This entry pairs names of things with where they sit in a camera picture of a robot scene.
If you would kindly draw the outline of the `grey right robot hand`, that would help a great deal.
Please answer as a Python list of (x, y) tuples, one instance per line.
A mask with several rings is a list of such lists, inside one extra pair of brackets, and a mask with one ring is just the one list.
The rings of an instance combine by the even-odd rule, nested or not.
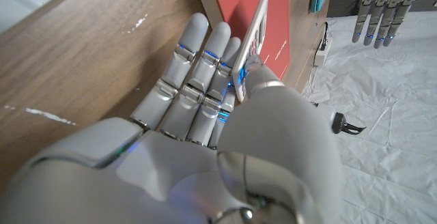
[(247, 101), (224, 101), (239, 40), (193, 14), (129, 120), (49, 146), (1, 199), (2, 223), (338, 223), (331, 122), (257, 55)]

